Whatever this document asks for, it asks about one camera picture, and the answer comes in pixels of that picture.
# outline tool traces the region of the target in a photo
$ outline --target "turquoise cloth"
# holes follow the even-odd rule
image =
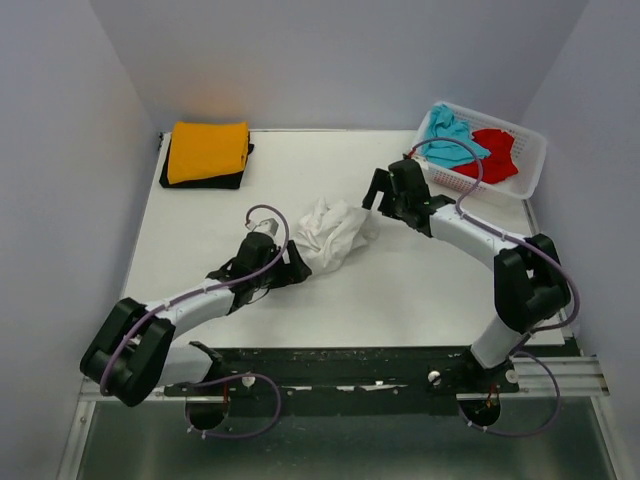
[[[471,140],[469,124],[465,121],[458,121],[451,110],[446,105],[436,105],[431,109],[429,117],[429,128],[424,139],[433,137],[451,137],[464,142],[480,158],[487,158],[491,152]],[[454,168],[473,162],[473,157],[460,145],[451,142],[432,142],[422,147],[422,155],[440,167]]]

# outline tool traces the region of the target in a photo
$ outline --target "crumpled white cloth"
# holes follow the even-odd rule
[[[356,248],[378,237],[378,227],[364,208],[344,200],[328,204],[320,198],[297,225],[293,240],[314,275],[337,270]]]

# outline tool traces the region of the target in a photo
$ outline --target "white plastic basket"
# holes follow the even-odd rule
[[[505,122],[504,120],[475,112],[468,108],[459,107],[449,102],[439,102],[436,105],[443,103],[453,110],[457,119],[469,122],[472,132],[482,128],[498,128],[509,132],[515,139],[513,147],[511,148],[511,158],[518,168],[519,173],[495,185],[481,182],[472,195],[497,205],[504,205],[509,202],[510,199],[514,198],[525,200],[531,197],[538,185],[542,165],[544,164],[544,159],[547,154],[547,141],[544,137],[539,133],[513,123]],[[427,112],[427,115],[424,117],[411,146],[424,140],[425,132],[429,126],[430,114],[431,111]],[[420,155],[420,150],[421,149],[418,149],[418,153],[414,158],[419,159],[427,181],[431,180],[458,191],[468,190],[474,184],[475,178],[467,177],[448,168],[427,162],[426,159]]]

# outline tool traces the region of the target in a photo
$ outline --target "clothing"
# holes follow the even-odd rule
[[[293,241],[314,275],[337,270],[349,252],[378,236],[370,211],[320,198],[297,225]]]
[[[176,123],[160,184],[165,188],[240,187],[252,150],[246,122]]]
[[[473,132],[473,140],[491,151],[491,155],[482,160],[483,182],[499,183],[518,173],[518,169],[511,159],[514,138],[507,132],[495,128],[485,128]],[[478,164],[476,162],[455,167],[452,170],[467,177],[478,178]]]
[[[449,137],[464,142],[480,158],[486,158],[491,152],[471,140],[469,123],[458,121],[453,110],[444,104],[435,105],[431,109],[429,127],[425,140],[434,137]],[[444,168],[453,168],[473,162],[471,154],[460,145],[446,141],[428,143],[422,147],[422,154],[429,162]]]

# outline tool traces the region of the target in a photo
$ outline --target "folded yellow cloth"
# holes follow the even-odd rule
[[[178,122],[171,134],[167,168],[170,184],[244,171],[249,124],[207,125]]]

